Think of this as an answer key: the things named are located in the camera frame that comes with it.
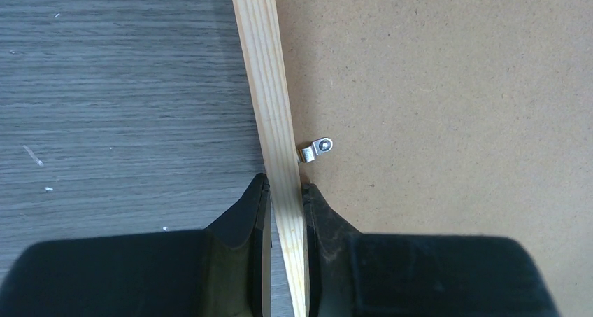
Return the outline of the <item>orange wooden picture frame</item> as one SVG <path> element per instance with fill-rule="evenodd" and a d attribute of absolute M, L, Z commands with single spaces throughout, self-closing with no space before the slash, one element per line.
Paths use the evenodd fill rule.
<path fill-rule="evenodd" d="M 519 241 L 592 315 L 592 0 L 234 0 L 278 36 L 301 173 L 360 230 Z"/>

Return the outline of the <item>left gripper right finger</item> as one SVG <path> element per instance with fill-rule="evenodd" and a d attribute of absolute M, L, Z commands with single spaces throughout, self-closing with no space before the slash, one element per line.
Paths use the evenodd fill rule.
<path fill-rule="evenodd" d="M 363 233 L 302 190 L 311 316 L 558 316 L 515 240 Z"/>

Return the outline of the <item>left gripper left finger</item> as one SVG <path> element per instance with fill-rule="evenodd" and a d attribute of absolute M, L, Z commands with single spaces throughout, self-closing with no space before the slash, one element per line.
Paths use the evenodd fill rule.
<path fill-rule="evenodd" d="M 42 241 L 1 285 L 2 316 L 269 316 L 269 182 L 203 229 Z"/>

